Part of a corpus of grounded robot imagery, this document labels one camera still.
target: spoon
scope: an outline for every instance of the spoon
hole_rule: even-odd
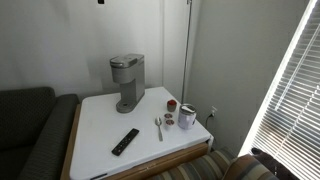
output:
[[[162,133],[161,133],[161,129],[160,129],[160,125],[162,124],[162,121],[161,121],[160,117],[156,118],[155,123],[159,127],[159,141],[162,141]]]

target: coffee maker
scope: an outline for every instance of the coffee maker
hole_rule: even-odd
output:
[[[145,93],[144,55],[128,54],[110,60],[113,82],[120,84],[119,113],[129,113]]]

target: wall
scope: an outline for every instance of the wall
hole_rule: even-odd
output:
[[[52,86],[58,95],[72,92],[82,98],[118,92],[108,60],[141,53],[146,87],[165,85],[180,98],[180,85],[166,83],[163,74],[165,64],[172,61],[173,70],[166,75],[178,82],[183,76],[185,49],[164,49],[166,44],[185,47],[187,29],[173,24],[187,21],[188,10],[181,3],[186,4],[184,0],[121,0],[105,5],[96,0],[1,1],[0,89]],[[168,42],[168,32],[182,35]]]
[[[215,146],[237,153],[268,90],[307,1],[203,0],[186,101]]]

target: table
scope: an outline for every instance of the table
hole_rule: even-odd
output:
[[[70,167],[71,179],[109,177],[142,163],[154,160],[209,140],[212,135],[198,122],[190,130],[177,124],[161,126],[163,141],[158,138],[154,119],[167,112],[166,102],[174,97],[163,87],[146,89],[136,108],[127,114],[116,111],[120,94],[89,97],[83,100],[78,132]],[[177,123],[178,107],[173,112]],[[140,132],[118,157],[111,150],[132,129]]]

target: remote control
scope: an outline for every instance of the remote control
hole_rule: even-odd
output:
[[[111,151],[112,154],[116,156],[120,156],[122,151],[130,144],[132,139],[136,137],[136,135],[139,133],[138,129],[132,129],[121,141],[120,143]]]

